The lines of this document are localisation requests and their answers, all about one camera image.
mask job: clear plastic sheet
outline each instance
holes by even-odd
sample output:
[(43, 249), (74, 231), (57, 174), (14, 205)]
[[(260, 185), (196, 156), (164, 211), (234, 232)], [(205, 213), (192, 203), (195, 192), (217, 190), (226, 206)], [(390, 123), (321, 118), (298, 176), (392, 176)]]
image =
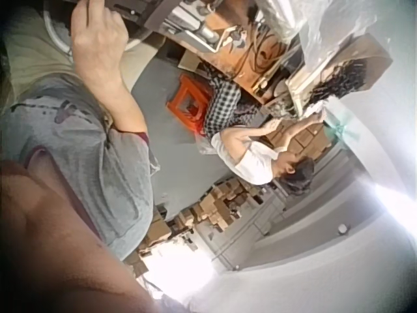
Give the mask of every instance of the clear plastic sheet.
[(307, 21), (300, 31), (304, 61), (309, 70), (316, 68), (328, 55), (337, 51), (348, 36), (374, 24), (399, 4), (398, 0), (311, 2), (315, 5), (305, 15)]
[(310, 7), (308, 2), (308, 0), (256, 0), (267, 24), (279, 40), (286, 44), (290, 43), (305, 24), (303, 6)]
[(256, 0), (278, 38), (297, 34), (309, 70), (317, 68), (351, 34), (374, 24), (399, 0)]

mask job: red plastic stool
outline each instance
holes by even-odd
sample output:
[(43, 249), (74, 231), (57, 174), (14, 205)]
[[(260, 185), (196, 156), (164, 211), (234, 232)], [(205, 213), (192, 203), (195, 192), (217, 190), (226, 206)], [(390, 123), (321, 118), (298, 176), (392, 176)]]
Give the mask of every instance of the red plastic stool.
[[(192, 101), (185, 108), (181, 108), (188, 97), (191, 97)], [(180, 88), (174, 99), (167, 102), (167, 108), (187, 129), (203, 135), (204, 118), (210, 98), (211, 90), (208, 87), (181, 74)]]

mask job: stack of cardboard boxes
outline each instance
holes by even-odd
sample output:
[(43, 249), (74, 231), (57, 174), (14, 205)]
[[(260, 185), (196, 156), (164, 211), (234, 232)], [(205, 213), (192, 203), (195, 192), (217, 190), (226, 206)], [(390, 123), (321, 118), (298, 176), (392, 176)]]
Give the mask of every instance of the stack of cardboard boxes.
[(208, 219), (220, 231), (224, 231), (241, 217), (238, 208), (261, 189), (247, 182), (231, 178), (214, 186), (202, 200), (190, 210), (197, 221)]
[(219, 231), (224, 231), (236, 219), (239, 208), (248, 198), (256, 198), (261, 188), (242, 179), (230, 178), (214, 187), (201, 198), (199, 203), (182, 210), (173, 220), (165, 222), (157, 209), (144, 240), (136, 249), (140, 256), (147, 256), (152, 248), (178, 236), (183, 236), (194, 225), (209, 220)]
[(167, 223), (157, 209), (154, 210), (153, 214), (154, 216), (151, 225), (149, 226), (148, 233), (143, 240), (143, 244), (147, 246), (152, 246), (165, 241), (172, 234), (171, 229), (168, 227)]
[[(273, 147), (278, 147), (283, 132), (294, 124), (294, 121), (284, 120), (276, 131), (266, 135), (266, 138)], [(311, 125), (293, 138), (288, 146), (288, 151), (301, 153), (317, 160), (324, 150), (332, 145), (324, 133), (323, 124)]]
[(133, 251), (126, 259), (124, 259), (123, 262), (127, 265), (129, 270), (131, 270), (135, 278), (149, 271), (143, 260), (140, 258), (138, 252), (136, 251)]

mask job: workbench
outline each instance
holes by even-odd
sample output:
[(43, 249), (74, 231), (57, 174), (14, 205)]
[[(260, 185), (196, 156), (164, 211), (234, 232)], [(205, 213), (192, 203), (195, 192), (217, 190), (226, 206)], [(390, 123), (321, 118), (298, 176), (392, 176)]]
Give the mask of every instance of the workbench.
[(252, 45), (252, 24), (249, 21), (249, 11), (255, 7), (254, 0), (224, 0), (217, 8), (216, 12), (207, 16), (206, 23), (213, 30), (227, 29), (235, 25), (241, 25), (247, 30), (246, 46), (244, 48), (231, 49), (231, 45), (220, 48), (217, 53), (202, 53), (180, 41), (175, 36), (168, 36), (171, 40), (180, 44), (210, 63), (218, 70), (233, 78), (233, 80), (246, 90), (250, 95), (257, 99), (261, 104), (265, 104), (272, 97), (272, 91), (266, 91), (262, 96), (255, 95), (252, 87), (264, 72), (270, 67), (285, 51), (285, 45), (278, 42), (272, 31), (263, 40), (261, 51), (262, 55), (257, 56), (257, 64), (261, 69), (257, 70), (254, 66), (255, 53)]

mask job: concrete floor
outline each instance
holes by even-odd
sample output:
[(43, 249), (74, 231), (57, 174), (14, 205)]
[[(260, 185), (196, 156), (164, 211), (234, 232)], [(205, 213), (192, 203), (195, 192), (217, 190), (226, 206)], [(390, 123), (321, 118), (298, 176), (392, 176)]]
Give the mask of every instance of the concrete floor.
[(217, 155), (201, 155), (194, 135), (165, 108), (177, 92), (181, 72), (168, 61), (154, 58), (132, 90), (161, 165), (152, 178), (155, 204), (165, 204), (168, 218), (195, 203), (214, 182), (230, 173)]

